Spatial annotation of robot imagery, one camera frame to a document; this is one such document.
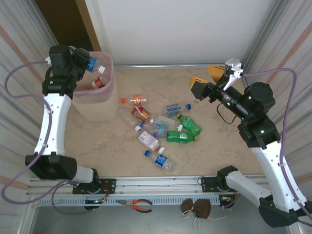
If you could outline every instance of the blue label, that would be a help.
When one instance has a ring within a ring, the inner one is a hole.
[[[153,131],[153,136],[156,138],[160,137],[161,132],[163,131],[164,126],[160,124],[156,124],[154,131]]]
[[[86,70],[89,71],[89,72],[92,72],[93,71],[93,67],[94,67],[94,64],[96,63],[97,59],[94,58],[94,57],[90,57],[90,60],[89,60],[89,63],[86,67]]]
[[[159,165],[161,168],[165,164],[167,158],[163,155],[159,155],[155,161],[155,165]]]

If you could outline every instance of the pliers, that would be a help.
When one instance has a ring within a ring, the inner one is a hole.
[[[116,201],[122,205],[126,205],[126,206],[132,206],[132,209],[135,209],[141,213],[149,213],[149,212],[152,212],[152,210],[144,210],[144,209],[141,209],[139,207],[137,207],[135,204],[137,203],[141,203],[141,202],[144,202],[144,203],[148,203],[150,205],[152,205],[152,202],[150,202],[149,200],[145,200],[145,199],[140,199],[140,200],[133,200],[133,201],[126,201],[126,200],[118,200]]]

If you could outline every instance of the white label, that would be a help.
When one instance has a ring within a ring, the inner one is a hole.
[[[153,148],[157,143],[158,140],[151,136],[149,133],[147,133],[146,131],[144,131],[139,137],[138,139],[140,141],[142,141],[143,144],[147,145],[149,148]]]

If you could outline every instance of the water bottle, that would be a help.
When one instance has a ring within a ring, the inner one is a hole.
[[[163,125],[167,130],[171,131],[182,131],[183,125],[179,124],[177,121],[167,118],[165,116],[161,115],[155,115],[153,118],[150,120],[150,123],[156,123]]]
[[[145,151],[144,155],[147,156],[153,163],[155,163],[156,166],[166,171],[171,171],[173,169],[173,163],[162,154],[152,153],[147,150]]]
[[[121,99],[122,104],[129,104],[130,106],[144,105],[148,103],[147,95],[129,95]]]
[[[131,113],[143,122],[150,121],[151,114],[146,109],[144,109],[141,105],[135,106]]]
[[[164,106],[163,111],[167,117],[173,117],[177,114],[183,113],[186,110],[190,110],[192,107],[190,104],[175,103],[172,105]]]
[[[99,61],[96,58],[90,57],[86,70],[89,72],[99,72],[103,74],[105,71],[105,67],[100,65]]]
[[[183,127],[193,135],[197,136],[202,131],[202,128],[190,117],[183,116],[181,114],[177,114],[176,117],[178,120],[180,120],[180,123],[183,125]]]
[[[101,75],[96,80],[94,80],[92,82],[92,87],[94,89],[100,89],[100,88],[104,87],[105,85],[107,85],[108,82],[109,82],[109,78],[106,77],[105,75]]]
[[[140,126],[135,127],[135,130],[138,132],[137,138],[142,145],[152,152],[158,152],[160,154],[164,152],[165,147],[162,147],[160,141],[152,136],[150,132],[142,129]]]
[[[177,142],[177,143],[189,143],[191,141],[198,141],[198,136],[194,136],[188,132],[167,132],[167,142]]]
[[[135,127],[137,127],[138,125],[141,125],[143,123],[142,121],[135,118],[131,114],[131,112],[126,108],[120,108],[119,109],[119,115],[130,128],[134,129]]]
[[[167,136],[167,129],[161,124],[143,122],[140,127],[152,133],[156,138],[166,138]]]

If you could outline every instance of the marble floor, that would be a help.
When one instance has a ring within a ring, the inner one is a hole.
[[[255,155],[241,139],[236,118],[225,123],[216,112],[218,101],[198,102],[190,91],[190,77],[213,81],[206,69],[117,70],[116,79],[120,97],[128,94],[150,94],[146,107],[151,113],[161,113],[162,106],[176,102],[192,105],[187,113],[203,131],[198,142],[188,144],[161,143],[175,169],[166,172],[145,158],[145,148],[137,142],[136,132],[120,117],[109,122],[89,122],[72,105],[65,130],[66,155],[74,157],[85,167],[98,170],[100,176],[184,176],[214,175],[219,169],[233,165],[244,174],[263,173]],[[243,91],[243,84],[234,85]],[[233,114],[220,107],[225,119]]]

